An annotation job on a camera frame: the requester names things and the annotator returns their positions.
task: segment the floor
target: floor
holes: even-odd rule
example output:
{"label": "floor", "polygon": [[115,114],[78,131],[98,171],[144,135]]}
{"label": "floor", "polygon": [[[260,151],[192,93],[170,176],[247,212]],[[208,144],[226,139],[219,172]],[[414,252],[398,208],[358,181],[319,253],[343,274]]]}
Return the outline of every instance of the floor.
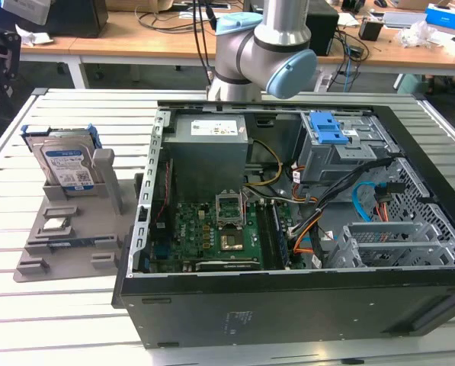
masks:
{"label": "floor", "polygon": [[[86,67],[91,88],[205,89],[204,73],[200,67],[183,66],[181,71],[175,71],[173,66],[140,66],[139,70],[141,81],[132,82],[128,65],[90,64]],[[102,80],[95,79],[97,71],[103,72]],[[395,79],[396,75],[391,74],[363,73],[355,81],[351,92],[395,93]],[[313,90],[315,83],[316,76],[306,90]],[[444,84],[439,80],[436,85],[436,94],[429,96],[428,100],[455,126],[455,95],[441,92]],[[73,88],[73,84],[66,67],[64,74],[59,74],[53,63],[21,63],[20,75],[13,87],[12,99],[18,111],[34,88]],[[331,92],[342,92],[342,89],[343,85],[334,84]],[[0,136],[10,121],[9,116],[0,114]]]}

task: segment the blue cable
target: blue cable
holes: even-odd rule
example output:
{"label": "blue cable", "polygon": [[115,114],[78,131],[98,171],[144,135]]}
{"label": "blue cable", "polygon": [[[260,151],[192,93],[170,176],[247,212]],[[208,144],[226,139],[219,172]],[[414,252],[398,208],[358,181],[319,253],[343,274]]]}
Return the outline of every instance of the blue cable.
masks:
{"label": "blue cable", "polygon": [[351,49],[347,47],[348,50],[348,55],[349,55],[349,61],[348,61],[348,67],[346,68],[346,81],[344,82],[344,93],[346,92],[346,87],[348,86],[348,79],[349,79],[349,72],[351,72]]}
{"label": "blue cable", "polygon": [[352,190],[352,203],[354,205],[354,208],[356,209],[357,213],[360,214],[360,216],[363,218],[364,221],[370,222],[371,219],[367,214],[364,212],[364,209],[362,208],[361,204],[359,203],[359,200],[357,199],[357,190],[361,185],[369,185],[370,187],[375,188],[376,183],[373,181],[362,181],[361,183],[358,183],[356,187]]}

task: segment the table leg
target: table leg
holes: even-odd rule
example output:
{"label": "table leg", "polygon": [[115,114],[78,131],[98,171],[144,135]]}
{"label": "table leg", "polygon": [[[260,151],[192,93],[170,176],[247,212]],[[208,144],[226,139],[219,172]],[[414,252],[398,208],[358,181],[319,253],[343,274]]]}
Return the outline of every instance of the table leg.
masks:
{"label": "table leg", "polygon": [[395,84],[393,84],[393,88],[395,90],[398,90],[400,84],[402,84],[403,76],[405,76],[405,74],[398,74],[398,77],[395,80]]}
{"label": "table leg", "polygon": [[320,74],[317,78],[317,83],[313,91],[318,93],[326,93],[334,71],[335,70],[332,67],[322,67],[320,69]]}
{"label": "table leg", "polygon": [[66,63],[68,64],[69,73],[72,76],[75,89],[90,88],[90,85],[88,84],[87,74],[85,72],[85,64],[82,63],[80,57],[69,57]]}
{"label": "table leg", "polygon": [[139,72],[139,65],[131,65],[130,66],[130,78],[133,82],[138,82],[141,80],[141,74]]}

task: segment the wooden desk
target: wooden desk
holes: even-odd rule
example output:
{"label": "wooden desk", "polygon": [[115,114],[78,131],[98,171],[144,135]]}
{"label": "wooden desk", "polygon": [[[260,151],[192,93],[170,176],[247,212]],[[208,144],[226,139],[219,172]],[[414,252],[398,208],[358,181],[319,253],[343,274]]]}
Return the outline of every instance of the wooden desk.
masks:
{"label": "wooden desk", "polygon": [[[147,17],[145,22],[150,24],[152,17]],[[191,24],[191,20],[171,19],[167,22],[156,22],[156,27],[175,27]],[[210,26],[206,25],[207,54],[215,58],[216,38]],[[110,12],[108,23],[98,39],[78,38],[70,47],[72,55],[80,56],[131,56],[131,57],[158,57],[163,59],[193,59],[195,65],[198,61],[197,48],[193,33],[189,34],[164,34],[150,30],[139,24],[133,12]],[[335,50],[327,57],[319,57],[320,63],[339,63],[342,61],[342,48]],[[170,65],[183,65],[181,61],[166,63]]]}
{"label": "wooden desk", "polygon": [[53,37],[54,42],[42,46],[25,46],[21,48],[21,61],[38,61],[41,63],[66,63],[72,76],[75,88],[87,88],[88,80],[85,66],[78,56],[69,54],[69,48],[76,37]]}
{"label": "wooden desk", "polygon": [[[362,18],[370,8],[375,6],[372,3],[368,4],[358,17]],[[391,7],[384,10],[400,11]],[[145,21],[150,24],[152,19],[147,17]],[[191,20],[174,18],[166,22],[157,22],[156,26],[173,27],[190,23]],[[206,34],[207,53],[211,58],[211,64],[214,65],[216,39],[210,26],[207,25],[206,29],[209,32]],[[346,27],[344,30],[357,37],[359,27]],[[432,45],[430,49],[403,48],[393,39],[397,32],[383,28],[377,42],[365,42],[370,49],[370,57],[360,66],[361,72],[455,75],[455,56],[447,55],[436,45]],[[110,12],[108,23],[100,38],[57,37],[54,44],[34,48],[23,47],[21,59],[67,63],[76,88],[88,87],[83,68],[85,63],[200,66],[192,33],[164,34],[147,29],[138,23],[133,12]],[[341,44],[334,42],[329,56],[319,57],[322,76],[317,82],[318,87],[325,84],[324,79],[332,77],[343,59]]]}

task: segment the cardboard box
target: cardboard box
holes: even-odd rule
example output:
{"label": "cardboard box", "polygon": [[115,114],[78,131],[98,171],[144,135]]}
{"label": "cardboard box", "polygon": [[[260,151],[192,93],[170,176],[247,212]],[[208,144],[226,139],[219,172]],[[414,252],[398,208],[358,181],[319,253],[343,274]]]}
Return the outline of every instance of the cardboard box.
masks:
{"label": "cardboard box", "polygon": [[455,9],[429,4],[425,14],[427,23],[455,29]]}
{"label": "cardboard box", "polygon": [[110,11],[134,11],[159,13],[168,10],[173,5],[173,0],[106,0],[107,9]]}

